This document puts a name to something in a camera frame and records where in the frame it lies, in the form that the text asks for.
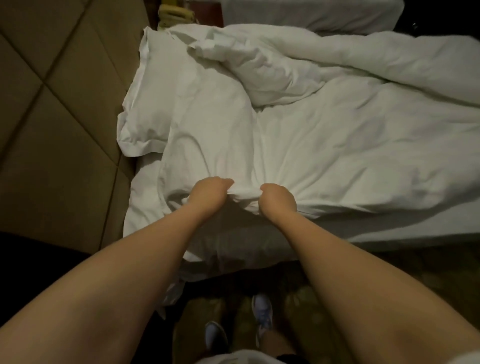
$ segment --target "person's left arm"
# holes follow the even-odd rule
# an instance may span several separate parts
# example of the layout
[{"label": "person's left arm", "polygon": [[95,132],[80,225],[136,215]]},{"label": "person's left arm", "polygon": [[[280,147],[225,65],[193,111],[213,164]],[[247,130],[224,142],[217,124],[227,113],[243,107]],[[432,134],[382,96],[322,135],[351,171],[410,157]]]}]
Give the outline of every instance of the person's left arm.
[{"label": "person's left arm", "polygon": [[233,180],[197,182],[188,203],[94,254],[0,328],[2,363],[129,363],[195,230]]}]

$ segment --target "person's left hand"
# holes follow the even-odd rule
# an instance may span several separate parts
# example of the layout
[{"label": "person's left hand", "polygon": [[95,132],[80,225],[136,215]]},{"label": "person's left hand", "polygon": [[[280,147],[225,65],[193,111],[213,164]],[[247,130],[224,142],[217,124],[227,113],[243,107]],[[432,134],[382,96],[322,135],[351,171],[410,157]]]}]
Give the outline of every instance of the person's left hand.
[{"label": "person's left hand", "polygon": [[205,217],[210,217],[223,206],[227,199],[227,190],[233,183],[233,179],[220,177],[199,180],[190,192],[188,204],[199,208]]}]

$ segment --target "person's right arm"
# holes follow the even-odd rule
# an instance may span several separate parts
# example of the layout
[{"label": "person's right arm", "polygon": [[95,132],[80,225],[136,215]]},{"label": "person's right arm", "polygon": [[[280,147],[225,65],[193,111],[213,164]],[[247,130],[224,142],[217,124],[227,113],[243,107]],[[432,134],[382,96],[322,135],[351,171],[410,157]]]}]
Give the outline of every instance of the person's right arm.
[{"label": "person's right arm", "polygon": [[285,187],[261,189],[262,214],[286,236],[362,363],[440,364],[480,350],[480,333],[431,290],[300,215]]}]

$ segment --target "red object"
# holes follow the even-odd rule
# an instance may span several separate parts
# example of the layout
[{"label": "red object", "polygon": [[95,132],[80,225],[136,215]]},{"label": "red object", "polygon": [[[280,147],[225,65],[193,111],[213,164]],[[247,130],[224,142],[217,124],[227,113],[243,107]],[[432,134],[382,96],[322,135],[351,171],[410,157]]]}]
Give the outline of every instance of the red object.
[{"label": "red object", "polygon": [[200,24],[223,28],[222,4],[213,1],[189,1],[187,4]]}]

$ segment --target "headboard panel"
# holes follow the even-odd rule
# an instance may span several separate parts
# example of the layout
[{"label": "headboard panel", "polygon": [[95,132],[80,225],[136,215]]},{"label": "headboard panel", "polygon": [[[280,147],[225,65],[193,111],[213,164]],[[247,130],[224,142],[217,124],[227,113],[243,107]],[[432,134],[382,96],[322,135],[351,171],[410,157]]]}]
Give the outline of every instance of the headboard panel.
[{"label": "headboard panel", "polygon": [[0,231],[87,253],[121,237],[117,114],[147,25],[142,0],[0,2]]}]

